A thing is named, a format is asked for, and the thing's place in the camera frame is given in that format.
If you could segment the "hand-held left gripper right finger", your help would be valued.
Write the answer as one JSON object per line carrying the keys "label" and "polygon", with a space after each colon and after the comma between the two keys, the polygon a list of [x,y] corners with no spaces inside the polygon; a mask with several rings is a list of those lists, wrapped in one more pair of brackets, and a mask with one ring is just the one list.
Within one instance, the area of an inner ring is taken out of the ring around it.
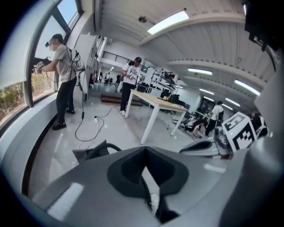
{"label": "hand-held left gripper right finger", "polygon": [[160,187],[149,227],[239,226],[266,201],[266,150],[259,146],[238,151],[228,164],[147,147],[145,163]]}

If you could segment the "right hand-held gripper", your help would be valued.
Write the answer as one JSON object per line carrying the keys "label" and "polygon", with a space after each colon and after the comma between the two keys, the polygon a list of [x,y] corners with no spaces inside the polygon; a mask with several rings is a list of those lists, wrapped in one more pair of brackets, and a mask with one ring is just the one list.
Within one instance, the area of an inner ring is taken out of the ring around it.
{"label": "right hand-held gripper", "polygon": [[250,118],[237,112],[220,126],[215,127],[213,139],[195,140],[179,152],[197,157],[228,156],[248,148],[257,140],[257,136]]}

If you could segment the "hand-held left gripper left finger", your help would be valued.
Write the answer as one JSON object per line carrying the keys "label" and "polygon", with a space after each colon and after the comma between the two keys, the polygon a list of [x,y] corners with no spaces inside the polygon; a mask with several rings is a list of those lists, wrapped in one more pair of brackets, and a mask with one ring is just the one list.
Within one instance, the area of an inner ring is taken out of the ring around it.
{"label": "hand-held left gripper left finger", "polygon": [[51,217],[71,227],[158,227],[147,206],[142,184],[127,182],[125,196],[107,178],[116,161],[141,151],[141,147],[86,160],[66,172],[32,201]]}

